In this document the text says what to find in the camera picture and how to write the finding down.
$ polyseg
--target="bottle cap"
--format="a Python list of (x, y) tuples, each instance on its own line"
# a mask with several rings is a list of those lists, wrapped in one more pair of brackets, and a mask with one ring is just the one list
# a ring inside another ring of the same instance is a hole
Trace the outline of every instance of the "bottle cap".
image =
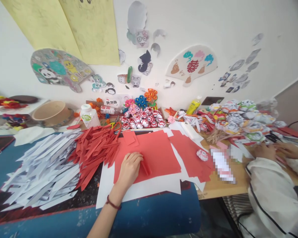
[(89, 104), (83, 104), (80, 108), (82, 110), (85, 110), (85, 111), (91, 111), (92, 110), (92, 107)]

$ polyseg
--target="wooden table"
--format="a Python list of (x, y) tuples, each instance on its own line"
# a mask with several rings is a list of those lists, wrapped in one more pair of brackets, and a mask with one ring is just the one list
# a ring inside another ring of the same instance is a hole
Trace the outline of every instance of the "wooden table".
[[(224, 144), (229, 145), (230, 142), (227, 140), (222, 141)], [(206, 140), (201, 141), (202, 146), (205, 149), (210, 149), (209, 144)], [(254, 156), (254, 151), (252, 147), (247, 147), (249, 152)], [(204, 191), (201, 192), (198, 190), (198, 197), (199, 200), (209, 199), (209, 198), (216, 198), (216, 197), (223, 197), (223, 196), (230, 196), (236, 195), (241, 193), (247, 193), (247, 189), (249, 186), (250, 177), (245, 170), (245, 166), (252, 161), (252, 159), (243, 157), (243, 163), (238, 163), (235, 161), (230, 160), (229, 167), (232, 170), (232, 173), (235, 177), (236, 184), (230, 184), (224, 181), (221, 181), (216, 171), (210, 176), (211, 181), (206, 182)], [(291, 179), (293, 180), (294, 184), (298, 186), (298, 175), (294, 172), (289, 166), (283, 170), (286, 171)]]

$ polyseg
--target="red bracelet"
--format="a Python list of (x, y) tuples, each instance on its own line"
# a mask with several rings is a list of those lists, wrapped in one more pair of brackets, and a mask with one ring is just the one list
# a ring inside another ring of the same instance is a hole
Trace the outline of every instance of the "red bracelet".
[(109, 200), (109, 195), (107, 196), (107, 202), (106, 204), (110, 204), (113, 208), (120, 210), (122, 206), (120, 205), (119, 207), (115, 206), (110, 200)]

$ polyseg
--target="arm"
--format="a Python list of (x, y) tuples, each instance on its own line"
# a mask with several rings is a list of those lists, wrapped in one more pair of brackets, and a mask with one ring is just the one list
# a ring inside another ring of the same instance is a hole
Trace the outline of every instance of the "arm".
[[(126, 154), (122, 162), (119, 178), (109, 194), (109, 200), (115, 206), (120, 206), (127, 190), (138, 177), (140, 162), (142, 160), (142, 155), (138, 152)], [(107, 238), (116, 214), (116, 208), (112, 207), (110, 204), (105, 204), (87, 238)]]
[(251, 177), (248, 189), (253, 209), (276, 237), (298, 224), (298, 197), (290, 176), (275, 162), (275, 149), (264, 143), (255, 150), (256, 160), (246, 166)]
[(276, 143), (274, 147), (287, 156), (287, 164), (298, 174), (298, 147), (290, 143)]

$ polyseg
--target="yellow poster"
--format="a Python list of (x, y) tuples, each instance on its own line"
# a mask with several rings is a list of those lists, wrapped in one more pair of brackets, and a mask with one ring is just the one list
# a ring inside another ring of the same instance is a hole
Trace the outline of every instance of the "yellow poster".
[(120, 65), (113, 0), (60, 0), (88, 64)]
[(82, 59), (58, 0), (1, 0), (35, 50), (52, 48)]
[(113, 0), (1, 0), (35, 50), (120, 65)]

